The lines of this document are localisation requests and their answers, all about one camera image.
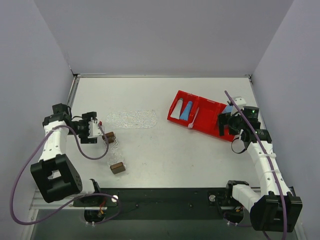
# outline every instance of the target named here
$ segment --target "blue tube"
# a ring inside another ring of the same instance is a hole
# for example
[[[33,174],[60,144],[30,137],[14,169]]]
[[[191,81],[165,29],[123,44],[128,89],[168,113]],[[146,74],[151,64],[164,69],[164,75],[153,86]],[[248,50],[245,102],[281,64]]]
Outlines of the blue tube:
[[[192,108],[192,101],[188,101],[188,104],[185,106],[185,109],[183,110],[183,113],[181,114],[180,119],[188,121],[191,108]]]

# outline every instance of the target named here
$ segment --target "gray floor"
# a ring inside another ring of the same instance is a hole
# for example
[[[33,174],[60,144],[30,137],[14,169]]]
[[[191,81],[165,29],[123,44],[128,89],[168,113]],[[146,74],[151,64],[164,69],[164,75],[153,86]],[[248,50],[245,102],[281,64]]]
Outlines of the gray floor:
[[[50,210],[40,210],[38,219]],[[225,220],[112,220],[95,227],[82,221],[83,210],[62,210],[34,227],[32,240],[265,240],[253,228],[227,226]],[[268,233],[280,239],[282,233]],[[295,233],[287,240],[297,240]]]

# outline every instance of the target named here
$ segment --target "screw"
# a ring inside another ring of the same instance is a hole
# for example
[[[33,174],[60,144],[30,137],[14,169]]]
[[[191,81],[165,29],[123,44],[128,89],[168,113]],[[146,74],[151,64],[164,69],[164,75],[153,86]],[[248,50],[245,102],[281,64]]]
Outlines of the screw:
[[[210,201],[210,202],[216,201],[216,196],[215,196],[215,195],[210,195],[210,196],[209,196],[209,201]]]

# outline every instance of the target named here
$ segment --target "red object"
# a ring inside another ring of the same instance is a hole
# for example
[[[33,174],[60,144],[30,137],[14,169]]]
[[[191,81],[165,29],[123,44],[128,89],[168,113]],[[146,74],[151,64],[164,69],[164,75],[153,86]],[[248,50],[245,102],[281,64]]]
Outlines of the red object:
[[[192,101],[192,108],[188,121],[170,117],[180,98],[183,99],[181,114],[187,106],[187,103]],[[188,127],[188,124],[192,123],[194,120],[196,111],[199,108],[199,112],[195,118],[192,129],[232,142],[235,136],[229,135],[229,129],[227,126],[224,128],[224,136],[219,136],[218,114],[221,114],[226,106],[226,104],[179,90],[170,107],[167,119],[173,123]]]

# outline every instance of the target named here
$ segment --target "open red case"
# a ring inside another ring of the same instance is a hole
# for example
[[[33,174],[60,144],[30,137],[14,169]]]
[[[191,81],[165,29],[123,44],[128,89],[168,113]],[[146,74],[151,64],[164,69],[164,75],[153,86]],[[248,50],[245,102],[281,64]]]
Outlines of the open red case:
[[[180,98],[183,99],[181,113],[184,111],[188,102],[192,101],[192,108],[187,121],[170,117]],[[218,114],[221,114],[226,106],[226,104],[179,90],[169,109],[167,119],[173,123],[188,127],[188,125],[193,122],[197,109],[199,108],[192,129],[232,142],[234,135],[229,135],[227,126],[224,128],[224,136],[219,135]]]

